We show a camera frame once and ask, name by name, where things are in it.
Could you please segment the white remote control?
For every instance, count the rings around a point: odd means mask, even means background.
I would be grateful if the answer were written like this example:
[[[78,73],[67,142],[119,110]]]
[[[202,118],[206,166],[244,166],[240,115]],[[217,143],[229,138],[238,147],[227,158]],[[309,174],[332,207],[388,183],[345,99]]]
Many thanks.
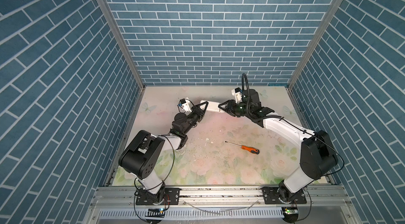
[[[209,102],[209,105],[208,105],[208,108],[207,108],[207,112],[224,113],[218,107],[218,105],[220,104],[219,102],[213,102],[213,101],[208,101],[208,102]]]

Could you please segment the orange handled screwdriver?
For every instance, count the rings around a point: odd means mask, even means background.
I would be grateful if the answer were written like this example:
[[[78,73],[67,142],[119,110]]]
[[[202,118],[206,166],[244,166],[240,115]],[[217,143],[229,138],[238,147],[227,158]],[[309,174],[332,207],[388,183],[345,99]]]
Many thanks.
[[[259,149],[257,149],[257,148],[248,147],[248,146],[245,146],[245,145],[238,145],[238,144],[235,144],[235,143],[231,143],[229,141],[226,141],[226,143],[231,144],[231,145],[235,145],[235,146],[241,148],[242,150],[248,151],[250,153],[259,154]]]

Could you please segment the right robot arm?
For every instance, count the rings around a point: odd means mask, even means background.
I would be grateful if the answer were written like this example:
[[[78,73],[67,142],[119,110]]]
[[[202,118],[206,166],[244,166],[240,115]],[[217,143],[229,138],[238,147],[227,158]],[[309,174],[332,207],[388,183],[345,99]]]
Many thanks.
[[[299,191],[327,175],[339,163],[338,153],[325,131],[315,132],[289,122],[274,110],[262,106],[254,89],[236,88],[232,95],[233,99],[214,104],[212,110],[233,117],[247,117],[262,128],[294,143],[300,150],[300,166],[279,183],[278,195],[281,201],[289,203]]]

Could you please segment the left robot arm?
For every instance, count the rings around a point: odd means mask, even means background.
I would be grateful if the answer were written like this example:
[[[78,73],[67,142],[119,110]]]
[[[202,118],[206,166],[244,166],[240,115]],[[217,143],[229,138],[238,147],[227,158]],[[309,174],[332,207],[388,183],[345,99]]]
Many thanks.
[[[183,98],[179,101],[179,107],[184,112],[176,114],[168,134],[155,136],[141,130],[119,157],[119,166],[135,175],[143,190],[153,196],[160,195],[165,189],[165,182],[154,170],[160,153],[164,150],[179,150],[185,146],[187,133],[204,118],[208,102],[194,105]]]

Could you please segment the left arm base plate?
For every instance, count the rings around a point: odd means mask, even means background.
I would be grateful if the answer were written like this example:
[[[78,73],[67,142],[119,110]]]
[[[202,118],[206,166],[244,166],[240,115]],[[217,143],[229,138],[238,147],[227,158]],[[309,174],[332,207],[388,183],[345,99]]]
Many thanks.
[[[162,205],[165,200],[168,200],[167,205],[178,205],[179,197],[180,188],[160,188],[156,194],[152,194],[144,189],[139,189],[137,190],[136,205]]]

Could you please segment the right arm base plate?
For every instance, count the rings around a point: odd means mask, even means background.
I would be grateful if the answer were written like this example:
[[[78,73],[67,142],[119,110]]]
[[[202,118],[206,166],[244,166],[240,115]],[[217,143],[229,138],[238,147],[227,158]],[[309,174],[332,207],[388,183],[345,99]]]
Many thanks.
[[[261,191],[263,193],[263,198],[266,205],[307,204],[303,189],[299,190],[298,192],[291,193],[284,187],[262,187]]]

